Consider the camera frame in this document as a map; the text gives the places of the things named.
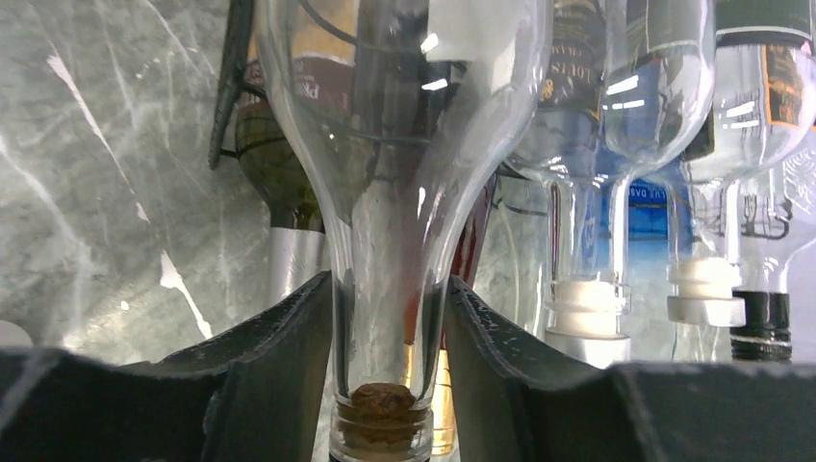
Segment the clear round cork-stoppered bottle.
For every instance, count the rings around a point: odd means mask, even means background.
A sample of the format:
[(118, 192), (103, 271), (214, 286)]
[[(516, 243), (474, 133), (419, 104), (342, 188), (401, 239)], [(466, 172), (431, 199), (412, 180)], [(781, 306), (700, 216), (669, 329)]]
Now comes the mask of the clear round cork-stoppered bottle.
[(333, 301), (334, 461), (425, 461), (447, 282), (519, 143), (549, 1), (260, 1), (274, 113), (317, 195)]

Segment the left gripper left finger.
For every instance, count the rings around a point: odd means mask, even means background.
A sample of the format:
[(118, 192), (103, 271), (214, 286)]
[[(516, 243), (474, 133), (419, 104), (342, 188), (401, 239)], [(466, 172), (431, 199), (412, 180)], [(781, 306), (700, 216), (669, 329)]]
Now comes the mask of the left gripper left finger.
[(331, 345), (332, 278), (156, 362), (1, 352), (5, 461), (308, 461)]

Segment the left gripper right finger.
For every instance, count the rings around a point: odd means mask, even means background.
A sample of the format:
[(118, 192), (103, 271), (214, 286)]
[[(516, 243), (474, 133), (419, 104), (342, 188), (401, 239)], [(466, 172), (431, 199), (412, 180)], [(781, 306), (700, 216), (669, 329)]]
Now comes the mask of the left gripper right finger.
[(808, 365), (636, 362), (601, 370), (448, 283), (446, 345), (465, 461), (811, 461)]

